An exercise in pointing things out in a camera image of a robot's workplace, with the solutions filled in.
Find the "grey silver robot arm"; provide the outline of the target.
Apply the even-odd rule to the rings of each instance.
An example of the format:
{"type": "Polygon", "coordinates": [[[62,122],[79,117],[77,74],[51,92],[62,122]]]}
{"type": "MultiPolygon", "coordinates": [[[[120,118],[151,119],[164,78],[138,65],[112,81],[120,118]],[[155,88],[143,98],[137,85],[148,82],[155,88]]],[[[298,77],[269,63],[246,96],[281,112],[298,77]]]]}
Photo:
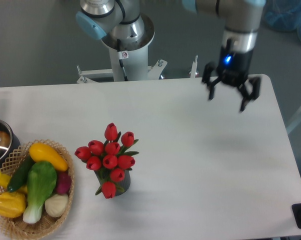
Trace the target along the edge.
{"type": "MultiPolygon", "coordinates": [[[[92,39],[108,48],[116,82],[155,80],[148,66],[148,47],[155,36],[151,19],[141,13],[138,0],[82,0],[75,19],[92,39]]],[[[249,68],[265,6],[263,0],[185,0],[185,9],[215,14],[225,19],[218,64],[205,65],[202,83],[215,94],[218,83],[236,88],[242,96],[240,110],[259,97],[261,79],[249,77],[249,68]]]]}

